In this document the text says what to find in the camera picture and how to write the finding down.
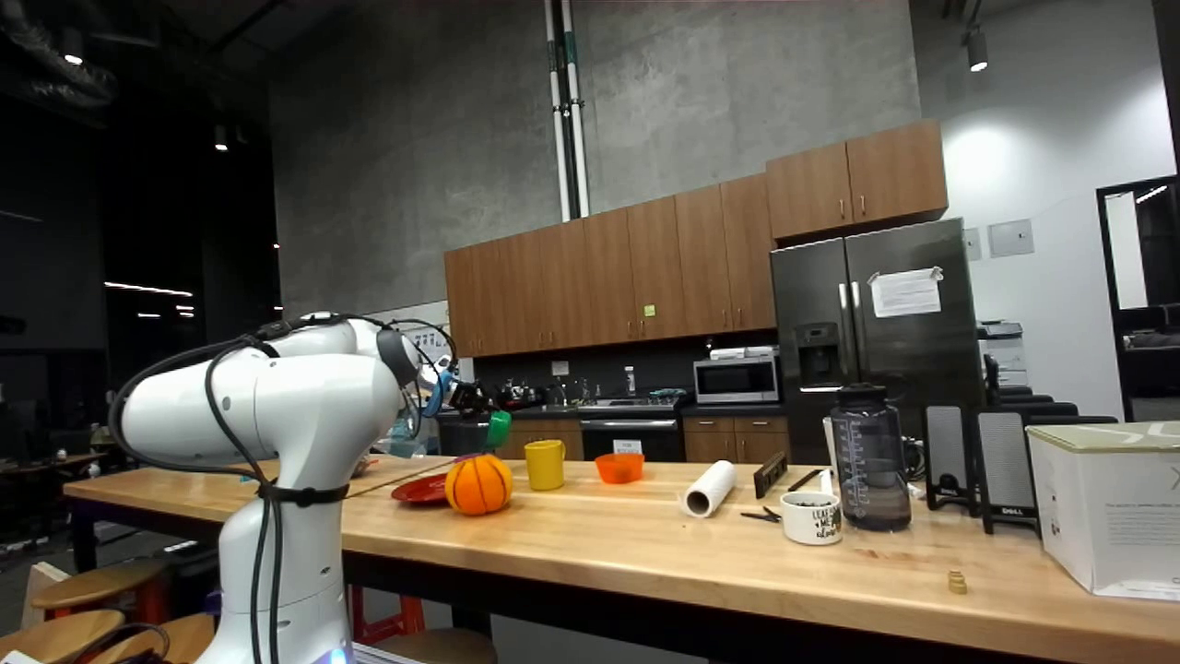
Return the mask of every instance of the microwave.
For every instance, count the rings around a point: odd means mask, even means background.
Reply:
[[[778,403],[778,356],[693,363],[698,403]]]

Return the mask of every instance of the green object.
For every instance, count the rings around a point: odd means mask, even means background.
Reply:
[[[510,414],[510,411],[495,411],[495,414],[488,416],[483,447],[488,447],[488,452],[496,452],[496,447],[510,441],[510,430],[512,430],[512,414]]]

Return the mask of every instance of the table leg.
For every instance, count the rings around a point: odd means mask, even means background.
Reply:
[[[100,534],[87,505],[68,505],[68,543],[73,543],[73,571],[100,569]]]

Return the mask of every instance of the stool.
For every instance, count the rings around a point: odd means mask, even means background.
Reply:
[[[372,642],[381,652],[410,661],[445,661],[445,664],[495,664],[495,645],[474,633],[418,633]]]
[[[136,624],[169,620],[163,560],[136,560],[136,565],[81,571],[61,583],[40,586],[28,605],[40,608],[43,620],[60,620],[78,608],[115,605],[124,596],[136,596],[136,618],[131,618]]]
[[[91,650],[100,650],[115,633],[121,626],[121,613],[115,608],[91,608],[91,613],[73,613],[50,624],[32,624],[27,633],[2,635],[0,637],[0,657],[12,650],[32,657],[32,661],[81,661]]]
[[[159,661],[194,661],[210,642],[212,620],[205,613],[191,613],[115,642],[91,664],[141,661],[148,652],[153,652]]]

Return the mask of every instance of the stainless steel refrigerator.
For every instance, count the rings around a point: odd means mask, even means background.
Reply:
[[[772,254],[791,460],[827,460],[821,416],[854,385],[888,390],[899,432],[925,406],[982,406],[961,221],[918,221]]]

